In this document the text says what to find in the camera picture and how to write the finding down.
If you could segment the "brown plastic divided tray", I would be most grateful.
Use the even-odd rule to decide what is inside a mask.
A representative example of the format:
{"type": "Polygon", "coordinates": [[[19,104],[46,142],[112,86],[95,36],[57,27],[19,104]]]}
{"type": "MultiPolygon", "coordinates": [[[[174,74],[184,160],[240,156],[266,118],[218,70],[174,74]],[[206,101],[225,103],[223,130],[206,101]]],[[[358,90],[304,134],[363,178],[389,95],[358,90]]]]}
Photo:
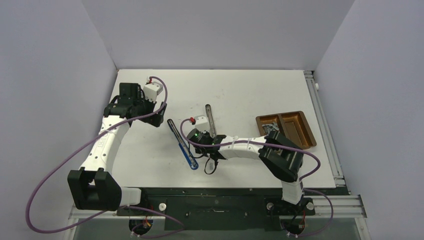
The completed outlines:
{"type": "Polygon", "coordinates": [[[316,139],[303,111],[260,115],[255,118],[259,134],[265,136],[262,124],[276,122],[279,132],[303,150],[317,146],[316,139]]]}

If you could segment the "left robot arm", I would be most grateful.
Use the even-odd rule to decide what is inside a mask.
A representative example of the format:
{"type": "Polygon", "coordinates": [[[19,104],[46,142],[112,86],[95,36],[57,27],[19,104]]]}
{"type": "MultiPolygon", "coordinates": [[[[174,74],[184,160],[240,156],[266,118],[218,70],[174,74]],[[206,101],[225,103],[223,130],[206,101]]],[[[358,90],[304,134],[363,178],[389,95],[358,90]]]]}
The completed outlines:
{"type": "Polygon", "coordinates": [[[148,211],[149,201],[139,188],[120,186],[112,176],[112,168],[122,140],[134,120],[159,127],[164,120],[165,102],[154,110],[157,97],[164,91],[160,82],[149,80],[119,84],[119,93],[103,111],[99,138],[95,140],[78,170],[71,170],[67,182],[74,204],[79,210],[116,211],[129,206],[136,215],[148,211]]]}

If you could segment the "blue stapler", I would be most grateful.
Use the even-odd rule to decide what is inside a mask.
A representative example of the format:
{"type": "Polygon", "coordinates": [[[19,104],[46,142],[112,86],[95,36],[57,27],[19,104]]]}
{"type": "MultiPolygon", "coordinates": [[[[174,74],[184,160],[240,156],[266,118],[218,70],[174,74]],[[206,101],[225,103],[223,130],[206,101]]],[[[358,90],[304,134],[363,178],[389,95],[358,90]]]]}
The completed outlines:
{"type": "Polygon", "coordinates": [[[194,156],[192,155],[192,153],[190,152],[189,147],[185,143],[185,141],[184,141],[183,137],[181,136],[179,130],[177,129],[174,121],[172,119],[168,119],[167,124],[168,124],[171,132],[174,134],[174,136],[175,136],[175,138],[178,142],[178,146],[179,146],[184,158],[186,159],[189,167],[192,170],[197,170],[199,168],[199,164],[196,161],[196,159],[194,158],[194,156]]]}

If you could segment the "silver black stapler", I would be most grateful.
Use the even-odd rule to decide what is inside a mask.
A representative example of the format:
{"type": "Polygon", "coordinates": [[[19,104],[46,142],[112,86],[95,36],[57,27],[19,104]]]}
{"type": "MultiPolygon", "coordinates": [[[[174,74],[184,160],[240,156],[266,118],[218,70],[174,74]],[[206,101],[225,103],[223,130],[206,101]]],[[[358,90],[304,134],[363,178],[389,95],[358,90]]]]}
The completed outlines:
{"type": "Polygon", "coordinates": [[[216,130],[215,121],[213,118],[212,107],[210,104],[205,105],[205,111],[206,111],[206,116],[208,118],[209,127],[210,127],[209,134],[212,138],[215,138],[217,135],[217,130],[216,130]]]}

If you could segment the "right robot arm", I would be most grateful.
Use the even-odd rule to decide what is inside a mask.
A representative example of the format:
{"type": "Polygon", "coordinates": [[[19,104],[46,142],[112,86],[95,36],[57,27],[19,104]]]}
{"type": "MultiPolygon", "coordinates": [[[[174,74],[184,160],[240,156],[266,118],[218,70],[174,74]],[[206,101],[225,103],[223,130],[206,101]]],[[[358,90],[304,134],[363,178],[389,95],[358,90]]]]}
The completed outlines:
{"type": "Polygon", "coordinates": [[[289,214],[297,213],[303,206],[303,186],[299,180],[299,170],[303,165],[304,154],[288,149],[278,149],[267,144],[287,145],[299,150],[288,138],[278,131],[254,138],[217,135],[193,129],[187,139],[194,144],[197,153],[208,155],[214,161],[244,158],[260,160],[268,170],[281,181],[282,207],[289,214]]]}

